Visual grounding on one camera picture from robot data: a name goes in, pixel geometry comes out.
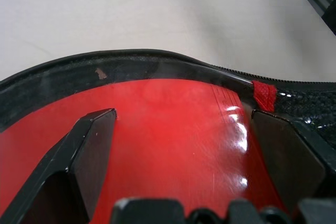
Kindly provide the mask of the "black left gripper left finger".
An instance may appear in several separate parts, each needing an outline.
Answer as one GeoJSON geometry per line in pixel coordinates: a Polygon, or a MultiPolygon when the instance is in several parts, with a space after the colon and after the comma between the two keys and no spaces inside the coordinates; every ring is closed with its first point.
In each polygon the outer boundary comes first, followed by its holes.
{"type": "Polygon", "coordinates": [[[88,224],[107,174],[115,109],[91,112],[40,160],[0,224],[88,224]]]}

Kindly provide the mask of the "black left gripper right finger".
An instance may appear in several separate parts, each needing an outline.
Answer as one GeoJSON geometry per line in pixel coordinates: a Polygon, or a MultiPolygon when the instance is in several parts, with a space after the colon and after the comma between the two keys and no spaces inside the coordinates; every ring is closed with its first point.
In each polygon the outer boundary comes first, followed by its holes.
{"type": "Polygon", "coordinates": [[[336,198],[336,150],[305,123],[253,110],[254,127],[270,178],[285,208],[305,198],[336,198]]]}

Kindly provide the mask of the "black zippered paddle case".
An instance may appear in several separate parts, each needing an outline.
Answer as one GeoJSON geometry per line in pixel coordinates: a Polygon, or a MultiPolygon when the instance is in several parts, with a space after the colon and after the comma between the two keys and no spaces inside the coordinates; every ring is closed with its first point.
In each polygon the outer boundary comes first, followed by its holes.
{"type": "Polygon", "coordinates": [[[304,120],[336,150],[336,82],[289,81],[208,64],[157,49],[94,51],[42,63],[0,81],[0,132],[52,102],[107,84],[186,79],[253,101],[253,81],[277,89],[275,112],[304,120]]]}

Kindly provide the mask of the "red table tennis paddle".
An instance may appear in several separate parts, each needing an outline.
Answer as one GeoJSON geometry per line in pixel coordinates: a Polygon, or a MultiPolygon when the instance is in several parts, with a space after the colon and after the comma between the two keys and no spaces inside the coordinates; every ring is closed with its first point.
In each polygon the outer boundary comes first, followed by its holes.
{"type": "Polygon", "coordinates": [[[82,116],[117,111],[106,179],[92,224],[108,224],[126,197],[174,198],[186,213],[225,216],[246,198],[283,208],[235,92],[189,80],[128,81],[38,109],[0,133],[0,216],[42,157],[82,116]]]}

